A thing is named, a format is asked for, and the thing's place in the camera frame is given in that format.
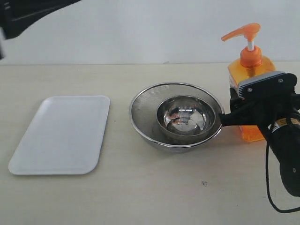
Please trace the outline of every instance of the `white tray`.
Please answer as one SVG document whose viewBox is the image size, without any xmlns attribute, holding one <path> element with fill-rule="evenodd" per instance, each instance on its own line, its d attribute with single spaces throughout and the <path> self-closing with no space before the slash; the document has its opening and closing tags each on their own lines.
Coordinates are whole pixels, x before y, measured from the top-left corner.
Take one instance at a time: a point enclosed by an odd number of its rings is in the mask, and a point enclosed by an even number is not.
<svg viewBox="0 0 300 225">
<path fill-rule="evenodd" d="M 109 106 L 106 96 L 46 99 L 12 156 L 9 171 L 15 175 L 89 173 L 99 160 Z"/>
</svg>

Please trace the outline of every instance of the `metal bowl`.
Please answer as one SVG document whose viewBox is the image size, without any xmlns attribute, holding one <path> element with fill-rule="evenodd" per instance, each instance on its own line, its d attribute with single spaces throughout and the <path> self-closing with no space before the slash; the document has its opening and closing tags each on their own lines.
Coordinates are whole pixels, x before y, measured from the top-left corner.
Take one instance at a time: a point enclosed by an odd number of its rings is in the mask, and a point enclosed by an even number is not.
<svg viewBox="0 0 300 225">
<path fill-rule="evenodd" d="M 168 99 L 177 96 L 193 97 L 194 100 L 200 100 L 203 105 L 206 103 L 212 109 L 215 119 L 208 119 L 210 113 L 206 115 L 207 122 L 214 121 L 210 128 L 203 132 L 206 133 L 204 135 L 206 137 L 188 143 L 174 139 L 162 131 L 162 125 L 157 118 L 158 108 Z M 202 113 L 210 111 L 206 106 L 204 108 L 201 110 Z M 200 87 L 182 82 L 165 82 L 150 86 L 137 94 L 129 107 L 130 121 L 138 134 L 153 147 L 173 153 L 187 152 L 215 137 L 222 128 L 219 113 L 224 113 L 224 110 L 212 94 Z"/>
<path fill-rule="evenodd" d="M 215 124 L 214 110 L 193 96 L 174 96 L 157 109 L 161 131 L 176 144 L 193 144 L 204 140 Z"/>
</svg>

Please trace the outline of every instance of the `mesh strainer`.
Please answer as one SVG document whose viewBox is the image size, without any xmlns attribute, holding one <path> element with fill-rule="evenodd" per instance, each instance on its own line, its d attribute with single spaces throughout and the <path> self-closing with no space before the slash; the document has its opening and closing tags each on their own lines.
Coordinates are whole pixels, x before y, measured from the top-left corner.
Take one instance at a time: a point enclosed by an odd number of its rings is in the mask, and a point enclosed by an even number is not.
<svg viewBox="0 0 300 225">
<path fill-rule="evenodd" d="M 195 143 L 174 143 L 159 127 L 157 120 L 158 107 L 167 99 L 174 96 L 191 96 L 206 102 L 215 115 L 224 113 L 219 101 L 208 91 L 182 82 L 165 82 L 155 84 L 141 91 L 131 102 L 129 116 L 136 131 L 152 146 L 170 152 L 185 152 L 191 148 L 207 142 L 215 137 L 221 130 L 219 117 L 214 118 L 214 125 L 208 130 L 208 135 L 203 140 Z"/>
</svg>

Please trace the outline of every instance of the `pump dispenser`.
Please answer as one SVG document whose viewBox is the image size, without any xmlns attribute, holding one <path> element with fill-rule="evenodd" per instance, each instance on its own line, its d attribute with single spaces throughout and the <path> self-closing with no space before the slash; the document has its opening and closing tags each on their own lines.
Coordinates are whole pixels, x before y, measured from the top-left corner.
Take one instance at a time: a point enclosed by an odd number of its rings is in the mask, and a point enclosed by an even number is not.
<svg viewBox="0 0 300 225">
<path fill-rule="evenodd" d="M 254 38 L 260 28 L 260 24 L 250 23 L 221 38 L 222 41 L 227 41 L 233 37 L 244 36 L 248 41 L 247 46 L 240 52 L 240 58 L 228 66 L 231 87 L 237 88 L 239 82 L 243 80 L 276 70 L 273 62 L 263 56 L 261 49 L 254 45 Z M 240 129 L 242 138 L 247 142 L 264 139 L 257 126 L 240 126 Z"/>
</svg>

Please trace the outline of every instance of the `pump nozzle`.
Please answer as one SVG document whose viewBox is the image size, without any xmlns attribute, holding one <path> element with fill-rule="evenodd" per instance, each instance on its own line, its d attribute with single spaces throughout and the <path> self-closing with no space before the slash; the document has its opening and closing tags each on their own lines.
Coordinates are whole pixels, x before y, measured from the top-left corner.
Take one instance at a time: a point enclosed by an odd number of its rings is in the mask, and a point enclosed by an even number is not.
<svg viewBox="0 0 300 225">
<path fill-rule="evenodd" d="M 247 47 L 240 53 L 240 62 L 244 67 L 255 67 L 262 62 L 262 51 L 259 47 L 255 46 L 253 42 L 260 28 L 260 24 L 255 22 L 250 23 L 231 31 L 221 38 L 222 41 L 227 41 L 228 39 L 243 35 L 248 40 Z"/>
</svg>

